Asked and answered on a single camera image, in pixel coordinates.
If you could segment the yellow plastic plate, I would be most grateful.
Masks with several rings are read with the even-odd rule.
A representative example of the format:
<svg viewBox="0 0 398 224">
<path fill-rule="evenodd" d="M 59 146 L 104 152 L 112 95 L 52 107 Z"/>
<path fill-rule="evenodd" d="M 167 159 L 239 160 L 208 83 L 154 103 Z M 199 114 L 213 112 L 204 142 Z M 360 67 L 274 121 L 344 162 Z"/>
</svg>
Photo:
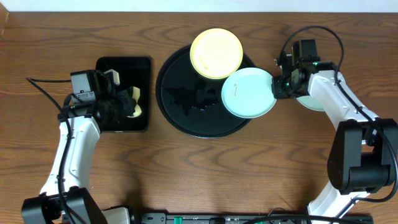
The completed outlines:
<svg viewBox="0 0 398 224">
<path fill-rule="evenodd" d="M 208 29 L 195 37 L 190 47 L 193 68 L 203 77 L 223 79 L 234 73 L 243 61 L 243 46 L 230 31 Z"/>
</svg>

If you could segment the mint plate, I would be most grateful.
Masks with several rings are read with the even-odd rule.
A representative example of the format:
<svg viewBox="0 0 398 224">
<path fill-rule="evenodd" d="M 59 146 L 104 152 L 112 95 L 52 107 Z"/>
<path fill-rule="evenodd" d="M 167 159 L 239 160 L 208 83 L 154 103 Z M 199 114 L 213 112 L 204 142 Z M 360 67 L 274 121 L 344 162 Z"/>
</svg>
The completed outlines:
<svg viewBox="0 0 398 224">
<path fill-rule="evenodd" d="M 300 96 L 296 100 L 304 107 L 314 110 L 324 112 L 323 106 L 312 96 Z"/>
<path fill-rule="evenodd" d="M 272 75 L 261 68 L 242 68 L 230 75 L 221 89 L 225 108 L 240 118 L 257 118 L 276 103 Z"/>
</svg>

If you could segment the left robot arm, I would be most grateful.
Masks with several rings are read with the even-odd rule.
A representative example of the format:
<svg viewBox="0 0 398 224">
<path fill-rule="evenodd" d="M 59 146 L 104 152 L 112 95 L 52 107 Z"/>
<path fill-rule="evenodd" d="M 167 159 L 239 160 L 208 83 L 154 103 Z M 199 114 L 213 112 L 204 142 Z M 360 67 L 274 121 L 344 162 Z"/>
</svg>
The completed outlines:
<svg viewBox="0 0 398 224">
<path fill-rule="evenodd" d="M 90 170 L 102 127 L 141 114 L 137 87 L 115 90 L 76 88 L 60 110 L 60 142 L 50 175 L 39 196 L 24 200 L 25 223 L 130 223 L 126 207 L 102 211 L 88 191 Z"/>
</svg>

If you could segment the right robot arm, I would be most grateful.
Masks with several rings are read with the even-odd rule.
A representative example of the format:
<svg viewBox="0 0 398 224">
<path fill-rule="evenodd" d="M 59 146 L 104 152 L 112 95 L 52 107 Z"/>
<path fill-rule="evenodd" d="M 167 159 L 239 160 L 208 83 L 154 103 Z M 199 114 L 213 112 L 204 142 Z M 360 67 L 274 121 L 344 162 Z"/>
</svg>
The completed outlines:
<svg viewBox="0 0 398 224">
<path fill-rule="evenodd" d="M 397 123 L 367 109 L 333 62 L 287 57 L 277 65 L 282 74 L 272 80 L 275 98 L 314 98 L 336 129 L 329 181 L 307 213 L 337 219 L 359 201 L 390 200 L 397 192 Z"/>
</svg>

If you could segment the yellow green sponge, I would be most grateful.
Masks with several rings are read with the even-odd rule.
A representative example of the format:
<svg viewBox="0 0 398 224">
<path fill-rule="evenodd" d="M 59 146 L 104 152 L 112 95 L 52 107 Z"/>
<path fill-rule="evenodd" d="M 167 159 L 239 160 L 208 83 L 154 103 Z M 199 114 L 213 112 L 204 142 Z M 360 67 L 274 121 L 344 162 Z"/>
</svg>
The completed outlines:
<svg viewBox="0 0 398 224">
<path fill-rule="evenodd" d="M 129 89 L 129 94 L 131 95 L 131 98 L 134 100 L 134 112 L 128 118 L 137 118 L 141 115 L 142 109 L 138 104 L 138 101 L 141 96 L 141 90 L 136 87 L 136 86 L 131 86 Z"/>
</svg>

